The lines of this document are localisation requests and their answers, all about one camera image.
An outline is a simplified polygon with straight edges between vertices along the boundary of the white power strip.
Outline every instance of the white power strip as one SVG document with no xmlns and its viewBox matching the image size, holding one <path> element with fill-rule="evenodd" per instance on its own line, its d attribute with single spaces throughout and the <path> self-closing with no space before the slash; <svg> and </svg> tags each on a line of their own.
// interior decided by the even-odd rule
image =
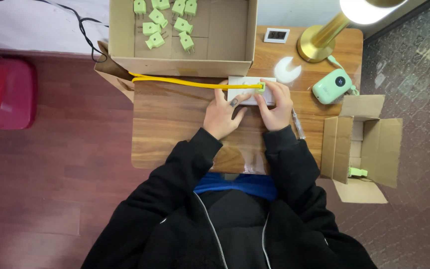
<svg viewBox="0 0 430 269">
<path fill-rule="evenodd" d="M 258 82 L 260 82 L 260 78 L 264 78 L 266 80 L 275 81 L 276 78 L 274 77 L 259 77 L 259 76 L 229 76 L 228 77 L 228 84 L 229 85 L 253 85 Z M 251 93 L 255 94 L 255 88 L 250 89 L 228 89 L 228 95 L 227 100 L 230 101 L 238 94 L 245 94 L 245 93 Z M 266 86 L 265 91 L 261 95 L 265 99 L 267 105 L 273 106 L 275 105 L 275 97 L 273 96 L 271 89 Z M 257 105 L 257 101 L 255 100 L 255 97 L 252 95 L 250 99 L 243 101 L 240 103 L 242 105 Z"/>
</svg>

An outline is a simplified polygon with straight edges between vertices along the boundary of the lamp light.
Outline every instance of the lamp light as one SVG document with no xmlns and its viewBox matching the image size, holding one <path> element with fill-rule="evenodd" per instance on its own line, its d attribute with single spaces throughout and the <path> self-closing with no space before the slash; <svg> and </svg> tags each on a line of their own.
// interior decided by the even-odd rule
<svg viewBox="0 0 430 269">
<path fill-rule="evenodd" d="M 335 37 L 352 21 L 371 24 L 381 20 L 408 0 L 340 0 L 341 12 L 325 26 L 307 28 L 298 39 L 298 53 L 307 62 L 317 63 L 331 55 Z"/>
</svg>

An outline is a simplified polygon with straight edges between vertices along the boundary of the green plug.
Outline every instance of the green plug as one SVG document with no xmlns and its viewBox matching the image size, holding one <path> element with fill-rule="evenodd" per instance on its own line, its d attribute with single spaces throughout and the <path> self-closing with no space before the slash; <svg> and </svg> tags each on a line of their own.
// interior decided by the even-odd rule
<svg viewBox="0 0 430 269">
<path fill-rule="evenodd" d="M 265 92 L 266 84 L 264 82 L 258 82 L 261 85 L 261 89 L 255 89 L 255 93 L 263 94 Z"/>
<path fill-rule="evenodd" d="M 188 21 L 178 17 L 175 25 L 173 26 L 179 32 L 187 32 L 188 34 L 192 33 L 194 29 L 193 25 L 188 24 Z"/>
<path fill-rule="evenodd" d="M 192 38 L 187 34 L 187 32 L 183 31 L 179 34 L 179 36 L 180 36 L 180 43 L 182 43 L 183 50 L 187 51 L 189 49 L 192 49 L 195 52 L 194 42 L 192 41 Z"/>
<path fill-rule="evenodd" d="M 160 24 L 162 28 L 165 28 L 169 23 L 169 21 L 165 20 L 162 12 L 160 12 L 158 9 L 152 10 L 152 12 L 149 14 L 149 18 L 156 24 Z"/>
<path fill-rule="evenodd" d="M 367 171 L 363 169 L 358 169 L 354 167 L 348 168 L 348 176 L 359 176 L 359 177 L 367 177 Z"/>
<path fill-rule="evenodd" d="M 147 46 L 149 49 L 152 49 L 153 47 L 160 47 L 165 43 L 164 39 L 160 35 L 160 33 L 155 33 L 149 37 L 149 39 L 146 41 Z"/>
<path fill-rule="evenodd" d="M 180 17 L 182 17 L 184 8 L 185 8 L 185 0 L 175 0 L 175 3 L 173 3 L 172 12 L 173 14 L 177 14 Z"/>
<path fill-rule="evenodd" d="M 153 35 L 155 33 L 161 33 L 160 24 L 155 24 L 153 22 L 142 23 L 142 32 L 145 36 Z"/>
<path fill-rule="evenodd" d="M 185 3 L 185 10 L 184 11 L 185 11 L 185 14 L 194 17 L 195 14 L 197 13 L 197 1 L 188 0 L 187 3 Z"/>
<path fill-rule="evenodd" d="M 145 6 L 144 0 L 135 0 L 134 1 L 134 12 L 137 15 L 147 14 L 147 7 Z"/>
<path fill-rule="evenodd" d="M 152 7 L 154 9 L 170 9 L 169 0 L 152 0 Z"/>
</svg>

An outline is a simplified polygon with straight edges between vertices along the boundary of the yellow power cord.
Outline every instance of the yellow power cord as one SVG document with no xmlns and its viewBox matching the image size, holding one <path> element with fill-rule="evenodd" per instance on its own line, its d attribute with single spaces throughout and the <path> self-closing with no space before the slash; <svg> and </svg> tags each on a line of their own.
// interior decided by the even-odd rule
<svg viewBox="0 0 430 269">
<path fill-rule="evenodd" d="M 265 91 L 265 83 L 260 82 L 259 84 L 254 85 L 220 85 L 220 84 L 206 84 L 206 83 L 197 83 L 197 82 L 191 82 L 186 81 L 178 78 L 171 78 L 171 77 L 158 77 L 158 76 L 146 76 L 141 74 L 134 74 L 132 72 L 129 72 L 130 75 L 135 76 L 132 79 L 132 82 L 135 81 L 143 81 L 143 80 L 155 80 L 155 81 L 164 81 L 164 82 L 170 82 L 170 83 L 176 83 L 181 85 L 187 85 L 187 86 L 193 86 L 193 87 L 200 87 L 200 88 L 209 88 L 209 89 L 222 89 L 222 90 L 228 90 L 228 89 L 260 89 L 257 91 L 263 92 Z"/>
</svg>

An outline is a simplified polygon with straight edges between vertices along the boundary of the red object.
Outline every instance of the red object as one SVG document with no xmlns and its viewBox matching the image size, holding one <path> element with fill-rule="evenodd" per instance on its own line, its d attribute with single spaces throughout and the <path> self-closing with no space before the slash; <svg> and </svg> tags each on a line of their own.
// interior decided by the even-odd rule
<svg viewBox="0 0 430 269">
<path fill-rule="evenodd" d="M 29 128 L 36 101 L 35 68 L 22 60 L 0 58 L 0 129 Z"/>
</svg>

